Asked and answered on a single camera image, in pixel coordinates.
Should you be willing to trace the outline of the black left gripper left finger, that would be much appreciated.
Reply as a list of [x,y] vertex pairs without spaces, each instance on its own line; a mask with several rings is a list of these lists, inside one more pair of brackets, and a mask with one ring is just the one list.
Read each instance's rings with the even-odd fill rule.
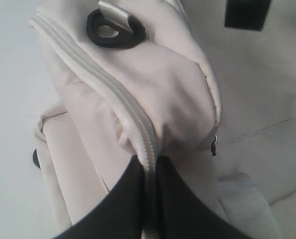
[[108,195],[58,239],[140,239],[144,224],[144,169],[132,156]]

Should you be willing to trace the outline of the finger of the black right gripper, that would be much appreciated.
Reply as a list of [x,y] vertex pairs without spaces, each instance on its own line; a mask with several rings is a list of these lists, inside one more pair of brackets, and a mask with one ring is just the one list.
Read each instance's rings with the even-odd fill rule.
[[224,26],[241,30],[262,31],[271,0],[228,0]]

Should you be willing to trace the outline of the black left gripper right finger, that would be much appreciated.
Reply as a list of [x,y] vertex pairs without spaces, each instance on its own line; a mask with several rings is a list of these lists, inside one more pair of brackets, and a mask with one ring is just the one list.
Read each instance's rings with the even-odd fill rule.
[[280,239],[273,212],[255,181],[245,173],[218,182],[214,212],[183,181],[170,158],[156,166],[158,232],[162,239]]

